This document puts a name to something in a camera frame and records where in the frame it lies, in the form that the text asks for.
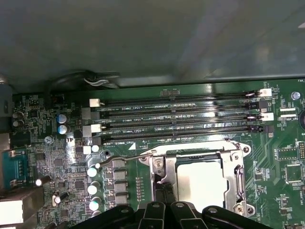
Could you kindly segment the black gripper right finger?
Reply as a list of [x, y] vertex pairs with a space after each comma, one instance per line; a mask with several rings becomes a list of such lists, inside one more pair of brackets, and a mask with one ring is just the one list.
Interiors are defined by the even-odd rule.
[[173, 186], [166, 184], [170, 211], [180, 229], [261, 229], [262, 224], [218, 206], [208, 206], [195, 213], [189, 204], [176, 200]]

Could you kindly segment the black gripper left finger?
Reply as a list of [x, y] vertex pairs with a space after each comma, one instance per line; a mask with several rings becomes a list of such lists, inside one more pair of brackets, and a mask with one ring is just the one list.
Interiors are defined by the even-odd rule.
[[73, 226], [73, 229], [163, 229], [168, 184], [156, 184], [156, 201], [133, 210], [119, 205]]

